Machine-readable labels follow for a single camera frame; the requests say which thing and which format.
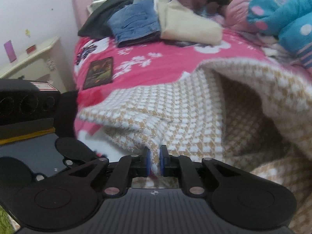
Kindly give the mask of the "folded black garment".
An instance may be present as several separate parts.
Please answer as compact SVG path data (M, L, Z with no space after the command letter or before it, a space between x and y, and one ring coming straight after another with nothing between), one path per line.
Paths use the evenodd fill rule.
M103 39L112 36L108 20L114 13L133 3L133 0L106 0L89 16L85 24L78 31L79 37Z

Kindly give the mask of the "small red box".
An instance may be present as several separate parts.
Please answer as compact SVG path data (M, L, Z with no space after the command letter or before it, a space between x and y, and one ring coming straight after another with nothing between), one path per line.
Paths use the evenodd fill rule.
M27 53L27 54L31 54L31 53L34 52L34 51L36 51L36 45L35 45L35 44L32 45L32 46L30 46L30 47L28 47L28 48L26 49L26 53Z

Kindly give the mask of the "blue pink cartoon quilt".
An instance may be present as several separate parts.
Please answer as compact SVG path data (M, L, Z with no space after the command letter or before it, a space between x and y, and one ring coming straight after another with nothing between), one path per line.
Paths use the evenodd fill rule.
M311 0L232 0L225 24L236 31L274 36L311 70Z

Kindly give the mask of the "pink card on table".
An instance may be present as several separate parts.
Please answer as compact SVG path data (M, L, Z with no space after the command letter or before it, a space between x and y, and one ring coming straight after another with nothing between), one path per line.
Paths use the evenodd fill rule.
M7 41L6 43L4 43L4 49L7 53L7 56L8 56L8 59L10 61L10 63L14 62L17 57L16 57L16 54L15 54L15 51L14 51L14 47L12 45L12 41L9 40Z

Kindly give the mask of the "cream folded garment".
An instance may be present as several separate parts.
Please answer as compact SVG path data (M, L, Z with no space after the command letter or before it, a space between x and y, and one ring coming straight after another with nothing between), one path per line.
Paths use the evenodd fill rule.
M219 45L223 27L217 22L195 14L176 0L154 2L163 40Z

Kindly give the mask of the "folded blue jeans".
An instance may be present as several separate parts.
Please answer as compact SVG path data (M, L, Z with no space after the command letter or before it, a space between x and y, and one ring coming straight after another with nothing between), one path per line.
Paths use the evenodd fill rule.
M107 23L119 48L160 39L161 27L154 0L135 0L115 12Z

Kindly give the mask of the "pink floral bed sheet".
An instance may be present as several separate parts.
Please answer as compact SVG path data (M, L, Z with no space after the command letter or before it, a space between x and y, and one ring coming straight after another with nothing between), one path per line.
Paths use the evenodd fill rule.
M226 30L219 45L193 44L188 47L168 45L163 41L118 48L109 37L96 41L81 38L76 46L74 80L78 88L78 112L104 101L114 90L138 86L152 86L184 79L201 63L215 59L252 59L280 66L293 74L309 80L293 61L279 62L271 58L271 49L250 43L239 34ZM96 60L113 57L113 81L83 90L90 66ZM111 155L123 150L105 139L98 124L82 121L78 115L74 121L77 138L92 150Z

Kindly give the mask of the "beige houndstooth knit cardigan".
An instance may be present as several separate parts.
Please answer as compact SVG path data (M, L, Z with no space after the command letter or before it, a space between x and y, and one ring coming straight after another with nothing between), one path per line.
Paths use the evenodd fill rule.
M252 59L208 60L175 82L114 90L78 112L123 150L151 150L151 176L133 188L175 188L160 175L160 147L240 168L288 188L290 223L311 233L311 81Z

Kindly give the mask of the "white bedside table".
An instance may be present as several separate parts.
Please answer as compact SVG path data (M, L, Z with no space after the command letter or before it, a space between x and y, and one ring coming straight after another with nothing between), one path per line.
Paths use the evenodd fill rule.
M1 66L2 79L25 79L48 82L61 93L71 87L70 70L60 37L52 37L23 53L13 63Z

